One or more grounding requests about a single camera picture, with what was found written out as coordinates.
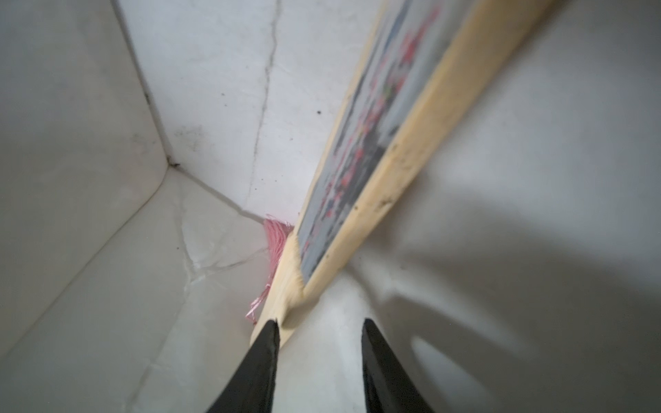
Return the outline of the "white tote bag yellow handles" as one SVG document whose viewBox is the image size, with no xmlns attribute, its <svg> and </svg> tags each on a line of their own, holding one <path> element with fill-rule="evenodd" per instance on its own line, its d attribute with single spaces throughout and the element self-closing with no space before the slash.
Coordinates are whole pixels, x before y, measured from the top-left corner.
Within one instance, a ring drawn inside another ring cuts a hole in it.
<svg viewBox="0 0 661 413">
<path fill-rule="evenodd" d="M 380 1 L 1 4 L 1 409 L 203 412 Z M 277 412 L 660 409 L 660 4 L 564 1 L 330 285 Z"/>
</svg>

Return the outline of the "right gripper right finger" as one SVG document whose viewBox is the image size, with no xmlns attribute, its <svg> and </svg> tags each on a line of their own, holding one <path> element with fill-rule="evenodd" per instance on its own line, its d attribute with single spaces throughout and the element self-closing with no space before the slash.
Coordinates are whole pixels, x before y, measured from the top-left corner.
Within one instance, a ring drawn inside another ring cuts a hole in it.
<svg viewBox="0 0 661 413">
<path fill-rule="evenodd" d="M 371 318 L 363 323 L 361 354 L 367 412 L 433 412 Z"/>
</svg>

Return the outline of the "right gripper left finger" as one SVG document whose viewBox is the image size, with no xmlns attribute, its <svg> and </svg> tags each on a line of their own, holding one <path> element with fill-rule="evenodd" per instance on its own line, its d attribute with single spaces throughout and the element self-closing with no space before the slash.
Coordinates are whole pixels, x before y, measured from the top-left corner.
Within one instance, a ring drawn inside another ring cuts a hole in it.
<svg viewBox="0 0 661 413">
<path fill-rule="evenodd" d="M 270 413 L 279 349 L 278 323 L 269 320 L 208 413 Z"/>
</svg>

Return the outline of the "pink paper folding fan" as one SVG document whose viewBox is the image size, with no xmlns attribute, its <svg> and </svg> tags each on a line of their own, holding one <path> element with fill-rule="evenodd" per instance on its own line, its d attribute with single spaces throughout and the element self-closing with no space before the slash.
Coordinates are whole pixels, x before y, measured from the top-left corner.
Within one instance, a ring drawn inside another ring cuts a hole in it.
<svg viewBox="0 0 661 413">
<path fill-rule="evenodd" d="M 551 1 L 387 1 L 304 206 L 250 315 L 287 340 Z"/>
</svg>

